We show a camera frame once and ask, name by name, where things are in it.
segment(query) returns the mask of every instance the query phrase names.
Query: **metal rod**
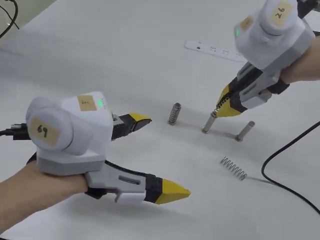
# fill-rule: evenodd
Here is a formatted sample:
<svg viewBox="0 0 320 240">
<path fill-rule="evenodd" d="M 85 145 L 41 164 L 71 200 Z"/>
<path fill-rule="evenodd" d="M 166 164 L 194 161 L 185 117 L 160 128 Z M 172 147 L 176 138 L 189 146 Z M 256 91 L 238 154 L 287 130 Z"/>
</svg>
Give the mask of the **metal rod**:
<svg viewBox="0 0 320 240">
<path fill-rule="evenodd" d="M 235 140 L 238 142 L 242 142 L 242 140 L 244 139 L 244 137 L 249 133 L 249 131 L 255 126 L 255 122 L 254 121 L 250 121 L 245 127 L 244 129 L 242 129 L 242 131 L 235 136 Z"/>
<path fill-rule="evenodd" d="M 206 124 L 201 128 L 201 131 L 202 131 L 204 134 L 209 133 L 212 125 L 214 124 L 214 122 L 215 122 L 215 120 L 216 120 L 217 118 L 218 118 L 218 117 L 216 116 L 215 112 L 213 111 L 213 112 L 210 114 L 209 119 L 206 121 Z"/>
</svg>

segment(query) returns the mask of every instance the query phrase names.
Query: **metal pin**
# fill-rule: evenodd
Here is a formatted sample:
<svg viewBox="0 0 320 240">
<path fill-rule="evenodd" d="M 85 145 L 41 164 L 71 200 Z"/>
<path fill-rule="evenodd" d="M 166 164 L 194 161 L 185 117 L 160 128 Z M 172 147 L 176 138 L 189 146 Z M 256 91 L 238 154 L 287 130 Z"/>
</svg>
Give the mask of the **metal pin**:
<svg viewBox="0 0 320 240">
<path fill-rule="evenodd" d="M 170 113 L 170 116 L 169 116 L 169 120 L 168 120 L 168 124 L 169 125 L 175 125 L 176 124 L 176 121 L 177 121 L 177 118 L 179 116 L 180 110 L 181 110 L 181 104 L 176 102 L 173 105 L 171 113 Z"/>
<path fill-rule="evenodd" d="M 218 118 L 218 117 L 217 117 L 216 113 L 213 111 L 213 112 L 210 114 L 210 117 L 209 117 L 208 121 L 206 121 L 206 124 L 201 128 L 201 131 L 202 131 L 204 134 L 209 133 L 212 125 L 214 124 L 214 122 L 215 122 L 215 120 L 216 120 L 217 118 Z"/>
<path fill-rule="evenodd" d="M 249 133 L 249 131 L 255 126 L 255 122 L 254 121 L 250 121 L 245 127 L 244 129 L 242 129 L 242 131 L 235 136 L 235 140 L 237 142 L 242 142 L 242 140 L 244 139 L 244 137 Z"/>
</svg>

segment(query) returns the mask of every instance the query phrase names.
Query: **handwritten number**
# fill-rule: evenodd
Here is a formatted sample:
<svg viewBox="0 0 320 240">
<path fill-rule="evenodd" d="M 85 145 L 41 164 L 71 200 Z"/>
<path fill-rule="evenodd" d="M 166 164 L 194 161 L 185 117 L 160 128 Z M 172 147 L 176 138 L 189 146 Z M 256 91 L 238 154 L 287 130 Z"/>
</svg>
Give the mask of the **handwritten number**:
<svg viewBox="0 0 320 240">
<path fill-rule="evenodd" d="M 43 135 L 44 138 L 46 138 L 48 135 L 48 128 L 43 127 L 42 125 L 38 126 L 37 131 L 38 133 L 44 132 L 44 135 Z"/>
<path fill-rule="evenodd" d="M 280 8 L 280 7 L 278 7 L 278 11 L 280 12 L 278 12 L 276 15 L 274 15 L 274 16 L 276 16 L 276 17 L 278 17 L 279 19 L 281 19 L 281 17 L 282 17 L 282 13 L 285 11 L 286 9 L 285 8 Z"/>
<path fill-rule="evenodd" d="M 48 134 L 48 129 L 46 127 L 43 128 L 43 132 L 44 132 L 44 137 L 47 137 Z"/>
<path fill-rule="evenodd" d="M 42 133 L 42 125 L 38 126 L 37 131 L 38 131 L 38 133 Z"/>
</svg>

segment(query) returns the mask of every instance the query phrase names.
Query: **power cord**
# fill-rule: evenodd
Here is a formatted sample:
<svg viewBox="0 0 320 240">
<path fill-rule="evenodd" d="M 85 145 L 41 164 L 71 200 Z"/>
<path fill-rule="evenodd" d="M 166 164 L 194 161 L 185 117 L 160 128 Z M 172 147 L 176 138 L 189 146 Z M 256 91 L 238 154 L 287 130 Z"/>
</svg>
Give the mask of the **power cord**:
<svg viewBox="0 0 320 240">
<path fill-rule="evenodd" d="M 316 129 L 317 127 L 320 126 L 320 121 L 318 121 L 316 124 L 312 125 L 311 127 L 309 127 L 306 131 L 304 131 L 303 133 L 301 133 L 299 136 L 297 136 L 295 139 L 293 139 L 291 142 L 289 142 L 287 145 L 285 145 L 284 147 L 280 148 L 278 151 L 276 151 L 274 154 L 272 154 L 270 157 L 268 157 L 268 159 L 263 163 L 262 168 L 261 168 L 261 173 L 262 176 L 267 179 L 268 181 L 270 181 L 271 183 L 273 183 L 274 185 L 278 186 L 279 188 L 285 189 L 288 192 L 296 195 L 298 198 L 302 199 L 303 201 L 305 201 L 310 207 L 312 207 L 319 215 L 320 215 L 320 210 L 308 199 L 306 199 L 304 196 L 302 196 L 301 194 L 299 194 L 298 192 L 292 190 L 291 188 L 282 185 L 281 183 L 271 179 L 270 177 L 268 177 L 265 174 L 265 168 L 267 166 L 267 164 L 274 159 L 277 155 L 279 155 L 280 153 L 282 153 L 284 150 L 288 149 L 289 147 L 291 147 L 293 144 L 295 144 L 296 142 L 298 142 L 300 139 L 302 139 L 304 136 L 306 136 L 307 134 L 309 134 L 311 131 L 313 131 L 314 129 Z"/>
<path fill-rule="evenodd" d="M 7 16 L 10 18 L 10 20 L 13 21 L 12 17 L 10 16 L 10 14 L 8 13 L 8 11 L 7 11 L 3 6 L 0 6 L 0 9 L 2 9 L 3 11 L 5 11 L 5 13 L 6 13 Z M 13 22 L 13 24 L 15 25 L 15 27 L 16 27 L 17 29 L 20 29 L 20 28 L 18 27 L 18 25 L 15 23 L 15 21 Z"/>
<path fill-rule="evenodd" d="M 18 17 L 18 13 L 19 13 L 19 7 L 18 4 L 16 2 L 16 0 L 5 0 L 5 1 L 10 1 L 14 4 L 14 16 L 12 18 L 11 23 L 9 24 L 9 26 L 0 34 L 0 39 L 6 35 L 6 33 L 12 28 L 12 26 L 15 24 L 17 17 Z"/>
</svg>

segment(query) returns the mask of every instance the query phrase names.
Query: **label sticker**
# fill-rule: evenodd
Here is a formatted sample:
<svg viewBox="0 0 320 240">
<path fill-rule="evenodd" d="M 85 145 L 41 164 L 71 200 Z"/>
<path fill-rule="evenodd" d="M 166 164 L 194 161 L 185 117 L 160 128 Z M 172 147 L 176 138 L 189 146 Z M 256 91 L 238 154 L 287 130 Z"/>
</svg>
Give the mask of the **label sticker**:
<svg viewBox="0 0 320 240">
<path fill-rule="evenodd" d="M 60 131 L 49 124 L 44 123 L 37 117 L 32 119 L 28 132 L 51 147 L 55 147 L 57 145 L 60 136 Z"/>
<path fill-rule="evenodd" d="M 278 6 L 273 10 L 270 21 L 279 28 L 283 27 L 293 9 L 294 7 L 291 3 L 280 1 Z"/>
<path fill-rule="evenodd" d="M 77 96 L 81 112 L 97 111 L 97 106 L 92 95 Z"/>
<path fill-rule="evenodd" d="M 246 19 L 240 23 L 240 28 L 245 33 L 253 23 L 254 19 L 252 18 L 252 16 L 247 16 Z"/>
</svg>

